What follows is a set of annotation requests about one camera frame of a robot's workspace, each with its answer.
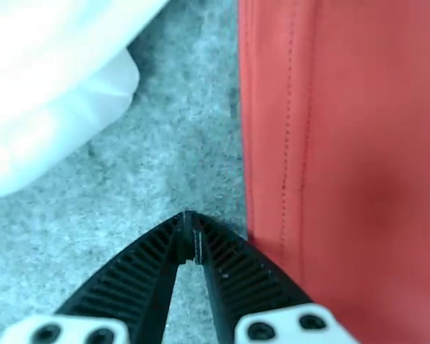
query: carpet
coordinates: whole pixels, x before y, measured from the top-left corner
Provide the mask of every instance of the carpet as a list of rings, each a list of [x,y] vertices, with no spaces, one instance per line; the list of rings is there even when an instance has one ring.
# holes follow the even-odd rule
[[[236,17],[235,0],[172,0],[129,46],[141,81],[128,113],[0,199],[0,335],[177,212],[245,227]],[[163,343],[216,343],[195,264],[178,272]]]

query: seam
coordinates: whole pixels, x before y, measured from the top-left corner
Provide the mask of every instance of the seam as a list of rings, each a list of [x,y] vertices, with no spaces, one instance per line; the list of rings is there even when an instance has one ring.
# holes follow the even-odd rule
[[[300,187],[300,226],[298,233],[298,252],[299,252],[299,274],[301,285],[305,285],[305,260],[304,260],[304,230],[305,230],[305,189],[308,172],[308,157],[309,157],[309,139],[312,125],[312,111],[314,108],[314,74],[315,74],[315,36],[317,31],[317,17],[320,10],[320,0],[316,0],[311,18],[311,37],[310,37],[310,74],[309,74],[309,90],[307,99],[307,116],[305,121],[305,137],[304,147],[302,152],[302,170],[301,170],[301,187]]]
[[[290,150],[290,118],[292,112],[292,53],[293,44],[295,42],[295,17],[296,17],[296,1],[293,2],[293,12],[290,18],[290,30],[288,41],[288,61],[287,61],[287,112],[285,115],[285,141],[284,141],[284,161],[283,174],[281,185],[282,196],[282,222],[280,227],[280,261],[282,267],[286,269],[287,259],[285,259],[286,237],[285,237],[285,217],[287,213],[287,178],[288,178],[288,153]]]
[[[252,61],[250,60],[250,30],[249,30],[249,23],[250,23],[250,16],[253,13],[253,5],[255,3],[255,1],[252,1],[250,3],[250,1],[246,0],[243,1],[244,3],[244,15],[245,15],[245,20],[244,20],[244,44],[245,44],[245,60],[246,60],[246,69],[247,69],[247,116],[249,116],[249,120],[248,120],[248,126],[247,126],[247,135],[248,135],[248,141],[250,144],[249,147],[249,152],[247,155],[247,159],[248,159],[248,164],[249,164],[249,168],[248,168],[248,183],[246,183],[246,192],[247,192],[247,197],[249,198],[249,202],[247,204],[247,211],[248,211],[248,218],[250,221],[250,235],[249,237],[251,237],[253,240],[255,238],[255,225],[254,225],[254,200],[253,200],[253,160],[252,160],[252,141],[253,141],[253,137],[252,137],[252,68],[251,68],[251,63]]]

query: red fabric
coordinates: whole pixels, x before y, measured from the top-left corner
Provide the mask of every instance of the red fabric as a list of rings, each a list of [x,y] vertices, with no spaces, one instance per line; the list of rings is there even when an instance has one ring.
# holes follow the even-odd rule
[[[430,343],[430,0],[240,0],[249,234],[363,343]]]

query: floor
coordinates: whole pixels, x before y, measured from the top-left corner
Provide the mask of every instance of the floor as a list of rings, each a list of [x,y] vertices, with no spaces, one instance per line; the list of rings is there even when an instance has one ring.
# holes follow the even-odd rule
[[[129,113],[0,199],[0,334],[51,313],[179,211],[244,226],[236,17],[235,0],[171,0],[130,46],[141,81]],[[195,264],[178,273],[163,342],[216,343]]]

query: white fabric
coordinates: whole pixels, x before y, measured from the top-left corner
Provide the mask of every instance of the white fabric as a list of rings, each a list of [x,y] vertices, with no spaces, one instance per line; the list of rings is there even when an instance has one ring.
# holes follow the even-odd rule
[[[125,112],[125,46],[167,1],[0,0],[0,196]]]

